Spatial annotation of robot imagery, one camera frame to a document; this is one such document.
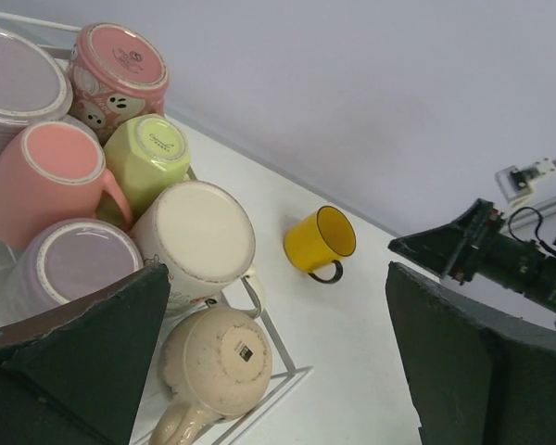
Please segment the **pale yellow mug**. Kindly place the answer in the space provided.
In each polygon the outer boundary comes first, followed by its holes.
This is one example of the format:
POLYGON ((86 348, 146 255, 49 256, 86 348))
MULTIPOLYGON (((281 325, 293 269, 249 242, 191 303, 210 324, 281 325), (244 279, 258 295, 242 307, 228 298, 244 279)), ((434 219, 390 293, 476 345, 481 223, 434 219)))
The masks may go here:
POLYGON ((104 154, 135 220, 162 191, 182 182, 191 164, 186 136, 158 114, 124 122, 105 143, 104 154))

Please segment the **clear acrylic dish rack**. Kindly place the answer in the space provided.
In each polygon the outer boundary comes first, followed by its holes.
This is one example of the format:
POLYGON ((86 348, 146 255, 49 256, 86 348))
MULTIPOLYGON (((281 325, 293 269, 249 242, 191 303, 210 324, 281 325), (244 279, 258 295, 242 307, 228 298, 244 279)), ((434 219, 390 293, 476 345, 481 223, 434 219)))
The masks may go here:
POLYGON ((0 444, 190 444, 295 374, 242 205, 195 178, 157 49, 0 27, 0 444))

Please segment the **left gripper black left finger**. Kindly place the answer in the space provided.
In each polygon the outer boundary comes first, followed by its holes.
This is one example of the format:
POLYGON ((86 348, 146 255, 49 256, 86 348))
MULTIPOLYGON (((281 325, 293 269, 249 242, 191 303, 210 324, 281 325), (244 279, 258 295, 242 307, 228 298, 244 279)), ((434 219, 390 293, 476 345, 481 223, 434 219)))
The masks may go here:
POLYGON ((0 327, 0 444, 127 444, 166 311, 154 263, 0 327))

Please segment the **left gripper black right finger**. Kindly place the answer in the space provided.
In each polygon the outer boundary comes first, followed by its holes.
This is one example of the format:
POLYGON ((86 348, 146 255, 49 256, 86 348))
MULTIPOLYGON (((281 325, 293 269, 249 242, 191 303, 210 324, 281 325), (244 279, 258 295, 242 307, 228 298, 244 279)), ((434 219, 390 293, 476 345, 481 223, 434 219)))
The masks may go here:
POLYGON ((400 262, 385 295, 423 444, 556 444, 556 331, 400 262))

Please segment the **green-inside patterned mug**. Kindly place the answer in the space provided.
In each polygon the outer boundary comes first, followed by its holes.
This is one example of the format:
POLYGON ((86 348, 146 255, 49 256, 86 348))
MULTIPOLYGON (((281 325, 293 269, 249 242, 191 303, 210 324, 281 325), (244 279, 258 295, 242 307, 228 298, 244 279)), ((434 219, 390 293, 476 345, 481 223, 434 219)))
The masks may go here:
POLYGON ((240 203, 225 190, 198 180, 165 189, 130 232, 144 263, 163 263, 171 286, 166 314, 199 303, 214 304, 228 285, 241 281, 258 318, 266 307, 253 260, 256 237, 240 203))

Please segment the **mauve purple mug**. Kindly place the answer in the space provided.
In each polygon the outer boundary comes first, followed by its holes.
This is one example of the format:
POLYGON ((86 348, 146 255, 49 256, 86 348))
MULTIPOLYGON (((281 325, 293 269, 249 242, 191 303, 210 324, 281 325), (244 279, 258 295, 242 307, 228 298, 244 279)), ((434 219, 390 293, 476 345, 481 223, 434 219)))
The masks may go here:
POLYGON ((18 259, 2 294, 10 323, 50 311, 110 286, 144 266, 121 229, 95 219, 58 222, 18 259))

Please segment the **yellow glass cup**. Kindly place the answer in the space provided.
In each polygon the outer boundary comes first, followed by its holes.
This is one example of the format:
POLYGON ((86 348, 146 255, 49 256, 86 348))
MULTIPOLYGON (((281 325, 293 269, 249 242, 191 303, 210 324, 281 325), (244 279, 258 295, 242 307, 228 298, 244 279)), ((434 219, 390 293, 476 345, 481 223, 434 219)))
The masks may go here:
POLYGON ((342 260, 354 254, 357 237, 347 216, 333 206, 322 206, 284 236, 284 253, 291 264, 315 281, 332 285, 344 274, 342 260), (321 278, 315 271, 333 264, 331 278, 321 278))

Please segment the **pink mug white inside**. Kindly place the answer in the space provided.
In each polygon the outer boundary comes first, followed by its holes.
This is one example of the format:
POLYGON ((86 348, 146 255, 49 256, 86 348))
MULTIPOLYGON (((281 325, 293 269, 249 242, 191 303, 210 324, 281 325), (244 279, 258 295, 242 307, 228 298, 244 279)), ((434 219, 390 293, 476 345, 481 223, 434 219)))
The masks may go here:
POLYGON ((63 121, 34 124, 0 155, 0 241, 25 249, 54 223, 94 218, 104 193, 129 230, 133 211, 98 142, 63 121))

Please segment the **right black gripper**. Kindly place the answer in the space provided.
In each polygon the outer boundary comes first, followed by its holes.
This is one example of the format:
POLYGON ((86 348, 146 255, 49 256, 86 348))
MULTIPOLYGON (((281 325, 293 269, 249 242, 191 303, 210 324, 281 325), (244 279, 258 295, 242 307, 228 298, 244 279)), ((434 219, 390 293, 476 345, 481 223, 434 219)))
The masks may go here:
POLYGON ((478 198, 453 221, 393 239, 387 248, 438 276, 460 284, 478 274, 526 297, 541 297, 546 256, 534 242, 500 230, 505 219, 491 201, 478 198))

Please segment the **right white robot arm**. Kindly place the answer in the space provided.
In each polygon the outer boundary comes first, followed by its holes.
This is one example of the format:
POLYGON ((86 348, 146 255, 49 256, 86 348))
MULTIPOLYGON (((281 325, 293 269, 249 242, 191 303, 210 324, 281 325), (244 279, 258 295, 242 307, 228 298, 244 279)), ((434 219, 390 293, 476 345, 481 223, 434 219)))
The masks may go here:
POLYGON ((523 240, 491 201, 478 198, 457 219, 435 229, 393 239, 388 249, 439 278, 460 285, 478 274, 556 314, 556 237, 549 245, 539 237, 523 240))

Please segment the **pink patterned mug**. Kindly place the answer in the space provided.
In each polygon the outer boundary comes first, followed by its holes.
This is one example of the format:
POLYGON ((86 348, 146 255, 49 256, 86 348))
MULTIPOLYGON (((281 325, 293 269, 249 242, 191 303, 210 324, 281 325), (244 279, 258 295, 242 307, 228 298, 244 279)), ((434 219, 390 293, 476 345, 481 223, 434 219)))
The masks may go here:
POLYGON ((102 144, 134 117, 164 114, 167 65, 146 38, 124 26, 101 22, 81 28, 67 75, 73 91, 69 114, 102 144))

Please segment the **beige stoneware mug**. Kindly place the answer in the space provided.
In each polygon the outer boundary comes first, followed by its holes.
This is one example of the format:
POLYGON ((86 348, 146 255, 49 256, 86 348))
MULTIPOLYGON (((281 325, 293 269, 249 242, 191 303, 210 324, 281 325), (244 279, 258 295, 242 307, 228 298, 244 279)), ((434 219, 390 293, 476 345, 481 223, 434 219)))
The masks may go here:
POLYGON ((171 401, 151 444, 191 444, 204 426, 243 416, 264 396, 272 349, 259 324, 242 311, 195 312, 167 336, 159 362, 171 401))

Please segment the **lavender mug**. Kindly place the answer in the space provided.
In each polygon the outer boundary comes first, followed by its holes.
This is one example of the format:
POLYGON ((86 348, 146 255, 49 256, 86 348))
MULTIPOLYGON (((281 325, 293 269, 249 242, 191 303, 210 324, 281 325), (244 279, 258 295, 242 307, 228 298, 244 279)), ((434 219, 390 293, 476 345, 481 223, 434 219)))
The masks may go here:
POLYGON ((28 126, 63 118, 72 99, 70 81, 53 57, 0 28, 0 155, 28 126))

